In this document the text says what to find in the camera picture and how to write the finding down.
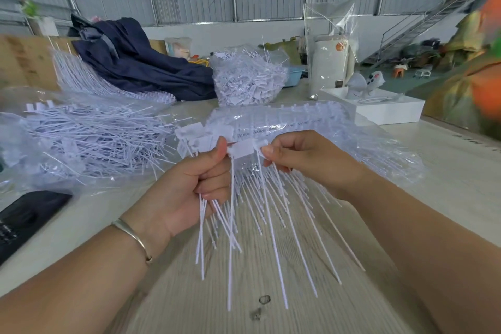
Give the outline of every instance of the smartphone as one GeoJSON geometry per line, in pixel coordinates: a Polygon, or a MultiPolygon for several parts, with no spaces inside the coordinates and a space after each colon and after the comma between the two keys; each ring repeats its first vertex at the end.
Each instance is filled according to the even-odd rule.
{"type": "Polygon", "coordinates": [[[0,265],[26,243],[72,198],[47,190],[29,192],[0,211],[0,265]]]}

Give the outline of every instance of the staircase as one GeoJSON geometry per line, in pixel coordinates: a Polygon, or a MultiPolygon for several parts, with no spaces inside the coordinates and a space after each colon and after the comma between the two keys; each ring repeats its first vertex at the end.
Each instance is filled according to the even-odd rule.
{"type": "Polygon", "coordinates": [[[420,8],[383,33],[379,50],[362,62],[375,68],[386,60],[397,57],[400,51],[410,45],[417,36],[450,14],[465,8],[472,1],[474,0],[442,0],[438,6],[428,12],[418,12],[422,11],[420,8]]]}

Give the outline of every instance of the bracelet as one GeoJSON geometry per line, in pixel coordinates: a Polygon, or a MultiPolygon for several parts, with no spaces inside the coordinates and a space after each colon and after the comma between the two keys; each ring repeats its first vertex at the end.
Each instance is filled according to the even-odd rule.
{"type": "Polygon", "coordinates": [[[144,246],[144,244],[141,241],[141,239],[139,238],[139,236],[136,235],[134,230],[127,223],[125,223],[123,220],[121,220],[120,218],[118,218],[116,221],[112,222],[111,225],[115,226],[119,230],[122,230],[126,234],[132,236],[136,240],[136,242],[139,243],[139,245],[142,247],[142,249],[144,251],[144,254],[146,255],[146,264],[150,265],[150,263],[152,261],[152,257],[148,254],[146,247],[144,246]]]}

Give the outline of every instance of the white box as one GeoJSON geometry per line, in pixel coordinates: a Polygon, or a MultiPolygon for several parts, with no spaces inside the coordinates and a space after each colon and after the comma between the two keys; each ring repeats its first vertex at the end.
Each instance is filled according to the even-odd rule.
{"type": "MultiPolygon", "coordinates": [[[[318,100],[333,100],[343,104],[355,123],[356,113],[378,125],[417,122],[423,111],[424,101],[421,99],[401,96],[395,102],[360,104],[356,100],[346,99],[347,92],[347,87],[322,89],[318,92],[318,100]]],[[[396,95],[391,91],[375,89],[371,97],[394,97],[396,95]]]]}

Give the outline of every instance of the left hand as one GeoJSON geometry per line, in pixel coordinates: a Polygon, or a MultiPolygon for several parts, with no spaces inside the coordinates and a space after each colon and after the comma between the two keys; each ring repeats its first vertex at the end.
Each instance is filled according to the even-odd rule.
{"type": "MultiPolygon", "coordinates": [[[[198,193],[219,204],[228,200],[231,175],[227,147],[226,139],[221,137],[210,152],[180,161],[122,215],[153,258],[165,249],[171,237],[200,221],[198,193]]],[[[212,213],[208,202],[205,216],[212,213]]]]}

